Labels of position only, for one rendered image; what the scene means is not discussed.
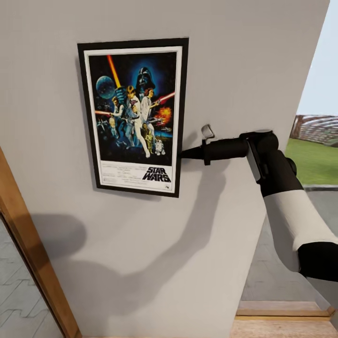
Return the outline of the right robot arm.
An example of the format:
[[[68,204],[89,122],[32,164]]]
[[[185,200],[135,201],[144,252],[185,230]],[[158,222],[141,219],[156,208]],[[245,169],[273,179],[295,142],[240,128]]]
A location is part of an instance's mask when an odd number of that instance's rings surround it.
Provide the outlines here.
[[[272,130],[219,140],[210,124],[202,145],[179,158],[210,161],[247,157],[265,202],[275,251],[291,271],[302,274],[338,312],[338,238],[323,221],[296,178],[295,162],[278,150]]]

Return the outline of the poster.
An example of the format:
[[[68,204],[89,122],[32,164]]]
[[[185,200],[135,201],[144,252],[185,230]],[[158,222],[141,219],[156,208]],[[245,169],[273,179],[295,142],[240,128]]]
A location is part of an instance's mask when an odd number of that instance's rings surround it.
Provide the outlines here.
[[[179,198],[189,38],[77,48],[97,188]]]

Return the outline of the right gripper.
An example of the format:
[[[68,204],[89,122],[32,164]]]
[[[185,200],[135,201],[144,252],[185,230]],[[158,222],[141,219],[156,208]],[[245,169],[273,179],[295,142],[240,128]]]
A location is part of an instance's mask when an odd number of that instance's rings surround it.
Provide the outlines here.
[[[232,157],[232,146],[230,139],[221,139],[206,144],[202,139],[202,145],[191,148],[177,154],[179,158],[204,159],[205,166],[210,165],[210,161],[230,159]]]

